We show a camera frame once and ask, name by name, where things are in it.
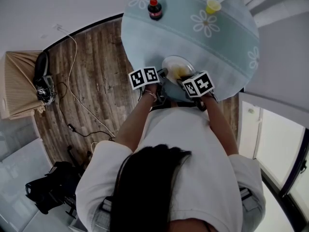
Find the woman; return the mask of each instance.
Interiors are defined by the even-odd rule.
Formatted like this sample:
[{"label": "woman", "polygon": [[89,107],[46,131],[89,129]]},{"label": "woman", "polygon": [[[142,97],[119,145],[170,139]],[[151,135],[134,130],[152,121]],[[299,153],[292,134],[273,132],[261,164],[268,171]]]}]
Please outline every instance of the woman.
[{"label": "woman", "polygon": [[121,126],[97,144],[76,190],[88,231],[250,232],[265,213],[260,168],[238,154],[211,95],[208,111],[173,107],[149,113],[156,85]]}]

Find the white plate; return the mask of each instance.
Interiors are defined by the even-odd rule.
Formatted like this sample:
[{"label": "white plate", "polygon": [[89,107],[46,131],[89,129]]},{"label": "white plate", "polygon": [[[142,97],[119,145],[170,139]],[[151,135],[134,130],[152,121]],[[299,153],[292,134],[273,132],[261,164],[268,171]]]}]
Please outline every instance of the white plate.
[{"label": "white plate", "polygon": [[175,68],[181,68],[181,67],[185,68],[186,74],[195,73],[195,70],[192,64],[190,64],[189,61],[185,60],[182,57],[169,56],[165,58],[162,62],[162,68],[167,68],[167,70],[169,71],[167,75],[167,79],[176,85],[177,85],[177,81],[175,78],[174,71],[175,71]]}]

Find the light blue tablecloth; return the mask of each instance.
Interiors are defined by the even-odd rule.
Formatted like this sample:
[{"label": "light blue tablecloth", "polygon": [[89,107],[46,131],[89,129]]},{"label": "light blue tablecloth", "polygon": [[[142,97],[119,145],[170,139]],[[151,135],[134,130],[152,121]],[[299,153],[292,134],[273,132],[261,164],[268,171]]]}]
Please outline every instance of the light blue tablecloth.
[{"label": "light blue tablecloth", "polygon": [[[126,7],[121,39],[134,69],[162,68],[164,58],[187,59],[196,71],[207,70],[214,93],[224,100],[252,78],[259,61],[259,36],[254,19],[240,0],[226,0],[222,9],[206,14],[207,0],[158,0],[163,17],[149,17],[149,0],[131,0]],[[186,101],[180,87],[168,82],[168,96]]]}]

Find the wrist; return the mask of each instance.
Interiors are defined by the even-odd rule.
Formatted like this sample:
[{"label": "wrist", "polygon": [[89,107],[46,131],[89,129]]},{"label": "wrist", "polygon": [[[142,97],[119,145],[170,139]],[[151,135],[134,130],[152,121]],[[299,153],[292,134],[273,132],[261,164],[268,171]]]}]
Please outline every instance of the wrist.
[{"label": "wrist", "polygon": [[153,93],[151,90],[149,90],[147,88],[144,90],[143,97],[144,96],[152,99],[153,102],[157,101],[156,93]]},{"label": "wrist", "polygon": [[149,90],[150,92],[152,92],[153,94],[156,93],[156,90],[158,88],[158,85],[155,83],[155,84],[149,84],[145,87],[145,90]]},{"label": "wrist", "polygon": [[211,100],[216,101],[216,99],[211,94],[208,94],[208,93],[200,98],[204,103],[211,101]]}]

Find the wooden floor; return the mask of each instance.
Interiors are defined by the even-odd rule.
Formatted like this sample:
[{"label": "wooden floor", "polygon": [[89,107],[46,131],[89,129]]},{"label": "wooden floor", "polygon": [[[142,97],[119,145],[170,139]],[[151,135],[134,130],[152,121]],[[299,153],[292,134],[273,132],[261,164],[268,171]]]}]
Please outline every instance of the wooden floor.
[{"label": "wooden floor", "polygon": [[[72,92],[97,118],[117,134],[137,104],[139,91],[132,91],[128,73],[132,67],[121,42],[121,19],[106,22],[74,36],[78,52],[70,77]],[[59,98],[66,91],[70,66],[75,54],[75,44],[67,39],[49,50],[50,71],[56,85],[56,100],[46,107],[43,114],[36,113],[35,120],[46,151],[52,161],[71,161],[66,148],[79,163],[86,159],[92,142],[107,140],[104,133],[82,137],[68,129],[59,109]],[[235,136],[238,132],[238,96],[220,103]],[[106,131],[72,96],[68,90],[61,101],[61,108],[68,124],[83,135]]]}]

